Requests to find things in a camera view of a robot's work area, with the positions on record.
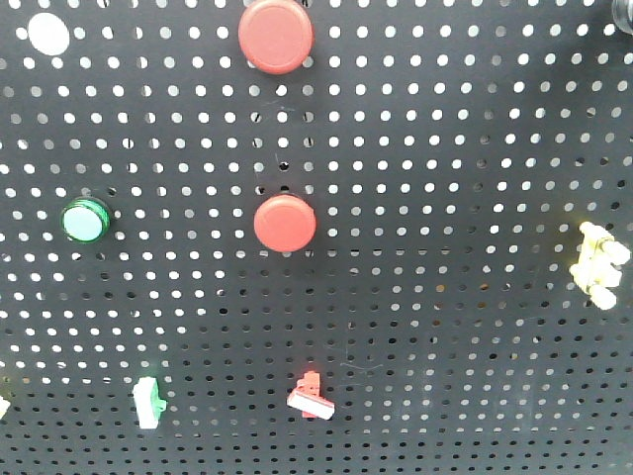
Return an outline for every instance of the green pilot lamp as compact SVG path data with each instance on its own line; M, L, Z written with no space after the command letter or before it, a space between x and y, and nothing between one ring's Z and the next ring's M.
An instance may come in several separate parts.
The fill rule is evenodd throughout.
M96 198L75 198L61 212L61 227L72 240L94 242L108 231L110 210Z

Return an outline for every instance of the black object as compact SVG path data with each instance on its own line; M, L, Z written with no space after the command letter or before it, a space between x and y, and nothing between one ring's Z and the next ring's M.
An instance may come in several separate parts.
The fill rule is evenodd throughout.
M609 312L568 272L582 221L633 233L608 2L316 1L283 78L242 2L49 3L62 63L0 3L2 473L630 469L631 270ZM94 244L58 226L82 187ZM252 230L281 189L319 219L288 257ZM331 422L286 407L310 369Z

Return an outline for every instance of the hole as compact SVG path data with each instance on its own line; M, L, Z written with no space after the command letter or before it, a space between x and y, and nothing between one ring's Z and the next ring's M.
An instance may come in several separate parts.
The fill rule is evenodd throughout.
M70 32L59 17L38 13L27 26L33 48L49 56L57 56L70 46Z

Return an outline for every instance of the red push button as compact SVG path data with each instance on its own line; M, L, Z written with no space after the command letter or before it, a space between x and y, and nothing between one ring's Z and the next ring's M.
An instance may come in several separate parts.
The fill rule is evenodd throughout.
M256 0L239 22L239 45L244 55L270 74L297 69L314 42L310 17L294 0Z
M305 247L316 230L315 210L293 195L274 196L255 213L257 238L278 252L293 252Z

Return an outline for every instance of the red plastic clip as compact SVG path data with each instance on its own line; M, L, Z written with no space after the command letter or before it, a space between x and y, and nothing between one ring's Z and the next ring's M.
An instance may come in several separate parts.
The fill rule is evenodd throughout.
M303 418L331 419L334 403L320 395L320 374L309 371L297 381L297 387L288 396L288 406L302 411Z

